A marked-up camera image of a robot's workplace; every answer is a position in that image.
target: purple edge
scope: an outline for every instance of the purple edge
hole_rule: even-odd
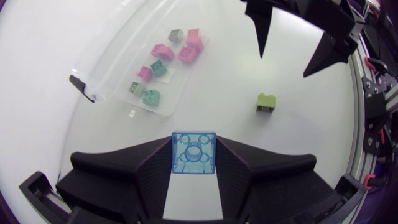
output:
[[[169,141],[171,140],[171,137],[169,137],[161,146],[159,146],[155,151],[153,151],[151,154],[149,154],[145,159],[141,160],[141,162],[136,166],[134,171],[137,171],[146,161],[148,161],[156,152],[161,150]]]

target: small white label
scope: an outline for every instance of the small white label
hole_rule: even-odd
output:
[[[131,110],[131,111],[130,111],[130,114],[129,114],[130,118],[132,118],[132,117],[134,116],[135,113],[136,113],[135,110]]]

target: white surface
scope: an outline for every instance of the white surface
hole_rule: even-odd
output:
[[[119,2],[8,0],[0,12],[0,191],[21,223],[44,223],[18,186],[38,170],[56,183],[80,97],[69,71]]]
[[[315,171],[335,187],[346,172],[353,140],[349,65],[339,63],[303,78],[321,30],[274,9],[261,59],[243,2],[205,1],[204,7],[212,21],[207,27],[211,41],[174,113],[162,118],[117,98],[102,104],[82,98],[68,133],[62,176],[72,168],[69,159],[75,151],[108,152],[175,130],[213,130],[272,152],[314,154]],[[277,97],[272,114],[256,112],[259,93]],[[136,111],[133,119],[128,116],[131,110]],[[216,183],[216,175],[172,174],[164,218],[222,218]]]

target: white tabletop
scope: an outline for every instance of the white tabletop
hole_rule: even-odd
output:
[[[61,177],[72,169],[70,154],[76,151],[109,152],[175,130],[212,130],[272,152],[313,154],[315,172],[335,187],[347,170],[356,116],[349,65],[338,63],[304,78],[322,31],[278,9],[273,9],[261,59],[245,3],[216,4],[210,15],[214,23],[207,27],[210,41],[174,113],[165,118],[116,97],[102,104],[82,97],[63,152]],[[272,114],[256,112],[259,93],[276,96]],[[216,175],[172,174],[164,218],[222,218],[216,183]]]

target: pale green lego brick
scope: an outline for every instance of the pale green lego brick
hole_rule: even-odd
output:
[[[133,82],[129,88],[129,92],[133,93],[136,96],[141,96],[144,90],[144,85],[138,82]]]
[[[172,30],[169,34],[169,41],[180,42],[183,38],[183,32],[181,29]]]
[[[257,97],[257,110],[272,112],[276,107],[276,97],[274,95],[265,95],[260,93]]]

